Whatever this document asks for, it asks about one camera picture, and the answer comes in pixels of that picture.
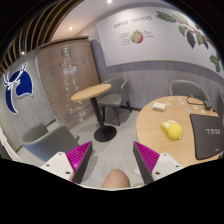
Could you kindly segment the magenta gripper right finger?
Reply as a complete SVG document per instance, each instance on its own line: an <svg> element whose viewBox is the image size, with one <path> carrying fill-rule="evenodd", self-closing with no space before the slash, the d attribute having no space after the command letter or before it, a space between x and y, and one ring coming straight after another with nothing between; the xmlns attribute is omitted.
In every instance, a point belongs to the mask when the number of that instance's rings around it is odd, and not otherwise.
<svg viewBox="0 0 224 224"><path fill-rule="evenodd" d="M157 153L138 142L133 143L133 153L145 185L182 169L168 153Z"/></svg>

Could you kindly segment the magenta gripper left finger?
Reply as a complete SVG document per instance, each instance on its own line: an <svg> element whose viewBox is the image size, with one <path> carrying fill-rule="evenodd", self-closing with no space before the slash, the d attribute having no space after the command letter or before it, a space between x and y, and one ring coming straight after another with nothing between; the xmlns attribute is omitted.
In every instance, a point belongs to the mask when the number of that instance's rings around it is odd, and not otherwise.
<svg viewBox="0 0 224 224"><path fill-rule="evenodd" d="M92 151L92 142L89 141L67 153L56 153L41 168L65 180L80 184Z"/></svg>

